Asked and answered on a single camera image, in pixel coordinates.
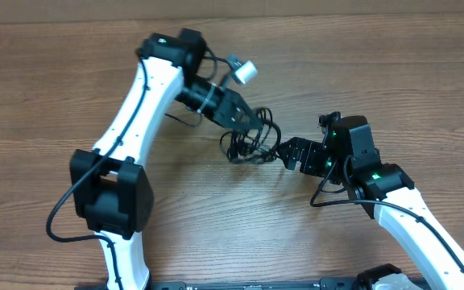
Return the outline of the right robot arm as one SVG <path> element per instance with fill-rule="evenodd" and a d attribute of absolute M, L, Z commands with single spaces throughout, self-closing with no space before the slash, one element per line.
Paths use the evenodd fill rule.
<path fill-rule="evenodd" d="M 464 250 L 433 216 L 411 177 L 382 162 L 362 115 L 322 115 L 320 142 L 294 137 L 277 152 L 284 166 L 340 184 L 403 248 L 432 289 L 464 289 Z"/>

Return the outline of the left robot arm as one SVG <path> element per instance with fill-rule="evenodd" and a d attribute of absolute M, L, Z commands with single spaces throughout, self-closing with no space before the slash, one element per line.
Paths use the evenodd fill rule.
<path fill-rule="evenodd" d="M 108 280 L 104 289 L 147 289 L 150 271 L 143 257 L 142 231 L 154 195 L 146 165 L 155 135 L 173 101 L 233 131 L 262 127 L 240 94 L 197 72 L 210 52 L 199 31 L 176 37 L 152 34 L 137 49 L 137 71 L 120 110 L 90 151 L 70 161 L 71 194 L 77 216 L 101 243 Z"/>

